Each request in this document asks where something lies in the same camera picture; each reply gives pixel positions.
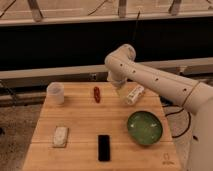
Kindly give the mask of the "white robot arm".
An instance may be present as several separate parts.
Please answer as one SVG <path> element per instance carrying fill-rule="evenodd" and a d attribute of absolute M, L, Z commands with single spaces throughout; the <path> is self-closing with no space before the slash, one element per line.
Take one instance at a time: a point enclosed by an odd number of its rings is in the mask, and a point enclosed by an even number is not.
<path fill-rule="evenodd" d="M 187 171 L 213 171 L 213 87 L 135 62 L 136 51 L 123 44 L 105 57 L 108 80 L 122 87 L 127 79 L 156 92 L 195 115 Z"/>

